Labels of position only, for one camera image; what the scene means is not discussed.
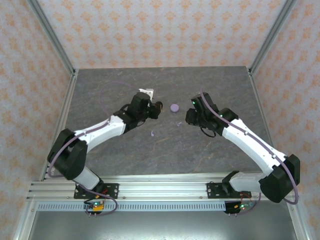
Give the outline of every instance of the black mounting plate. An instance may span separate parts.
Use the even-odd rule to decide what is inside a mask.
[[[245,194],[248,194],[250,198],[252,197],[250,191],[242,191]],[[206,193],[208,199],[240,199],[241,193],[239,191],[232,191],[226,193],[223,189],[223,184],[221,182],[209,182],[206,184]]]
[[[114,199],[118,198],[118,193],[119,193],[119,184],[118,183],[104,183],[102,189],[108,191],[105,193],[105,195],[110,196]],[[85,191],[82,187],[75,185],[75,190],[74,190],[74,199],[92,199],[96,195],[89,193]]]

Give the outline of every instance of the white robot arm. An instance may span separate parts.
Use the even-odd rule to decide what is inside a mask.
[[[200,127],[201,130],[202,128],[209,129],[215,135],[218,133],[225,137],[244,151],[262,170],[261,173],[233,171],[224,178],[220,187],[216,185],[219,189],[217,191],[222,191],[230,198],[234,196],[233,193],[242,191],[262,192],[271,201],[279,203],[293,189],[290,177],[279,160],[288,168],[296,185],[300,182],[300,160],[293,154],[288,157],[271,147],[252,132],[230,109],[218,110],[206,92],[203,97],[220,117],[208,109],[201,95],[198,94],[191,99],[194,108],[187,111],[186,122]]]
[[[162,103],[152,103],[153,89],[139,89],[130,104],[124,105],[110,118],[91,127],[70,131],[64,129],[60,132],[47,157],[54,167],[67,179],[84,186],[88,190],[100,193],[103,190],[103,181],[85,166],[87,153],[97,145],[116,136],[120,136],[138,127],[138,123],[146,119],[158,119],[162,110]],[[63,149],[67,142],[79,136],[66,147],[59,156],[57,152]]]

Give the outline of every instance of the orange patterned wall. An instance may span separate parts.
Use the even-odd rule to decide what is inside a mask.
[[[70,76],[26,0],[1,0],[0,35],[0,239],[11,240]]]
[[[75,68],[250,66],[285,0],[40,0]]]
[[[320,1],[297,1],[254,80],[274,145],[301,160],[300,199],[320,236]]]

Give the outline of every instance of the vertical metal post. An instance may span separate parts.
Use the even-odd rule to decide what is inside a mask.
[[[27,0],[30,7],[34,11],[34,14],[37,16],[43,30],[47,34],[48,38],[50,39],[51,43],[53,44],[54,49],[58,53],[59,57],[61,58],[65,68],[73,74],[75,69],[71,64],[70,59],[68,58],[64,48],[62,47],[58,37],[56,36],[53,27],[49,23],[43,9],[41,8],[38,0]]]
[[[257,56],[255,57],[252,66],[249,68],[249,72],[253,75],[261,64],[262,60],[265,58],[268,50],[270,49],[272,43],[276,39],[278,32],[285,23],[288,15],[291,13],[291,10],[297,0],[287,0],[280,11],[279,16],[275,20],[270,32],[268,33],[264,43],[262,44]]]

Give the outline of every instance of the purple disc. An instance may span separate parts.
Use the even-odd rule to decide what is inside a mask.
[[[179,111],[179,106],[178,104],[172,104],[170,107],[171,112],[176,113]]]

